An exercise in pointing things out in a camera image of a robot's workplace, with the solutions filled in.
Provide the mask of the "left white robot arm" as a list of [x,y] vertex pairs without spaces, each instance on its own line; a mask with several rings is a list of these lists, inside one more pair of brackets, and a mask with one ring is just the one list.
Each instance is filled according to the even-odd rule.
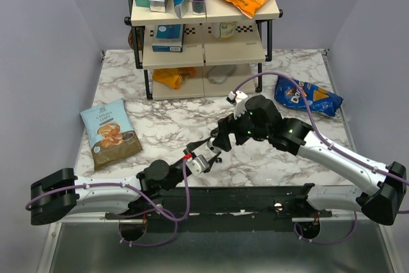
[[31,224],[51,224],[68,215],[97,212],[136,218],[142,209],[140,200],[153,204],[159,192],[187,183],[190,175],[209,172],[221,150],[209,137],[189,143],[183,153],[174,164],[157,159],[136,175],[108,180],[77,176],[72,168],[60,169],[31,184],[26,205]]

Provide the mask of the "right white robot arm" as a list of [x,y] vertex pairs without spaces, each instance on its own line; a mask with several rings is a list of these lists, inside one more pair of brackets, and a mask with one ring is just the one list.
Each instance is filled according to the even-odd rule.
[[218,121],[213,147],[230,151],[231,134],[237,145],[249,139],[268,141],[276,150],[314,161],[352,183],[348,187],[311,187],[294,200],[298,215],[339,209],[361,212],[378,224],[394,224],[408,184],[404,165],[367,159],[322,136],[304,121],[283,118],[263,95],[248,97],[242,91],[232,91],[227,100],[234,111]]

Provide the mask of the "white earbud charging case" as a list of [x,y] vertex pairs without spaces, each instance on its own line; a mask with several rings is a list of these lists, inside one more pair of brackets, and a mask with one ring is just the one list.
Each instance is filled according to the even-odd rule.
[[218,154],[218,153],[220,153],[222,150],[219,148],[219,147],[217,147],[217,146],[215,146],[214,144],[213,144],[213,141],[214,141],[214,138],[209,138],[209,140],[207,141],[207,147],[208,147],[208,149],[210,150],[210,151],[212,151],[213,153],[215,153],[215,154]]

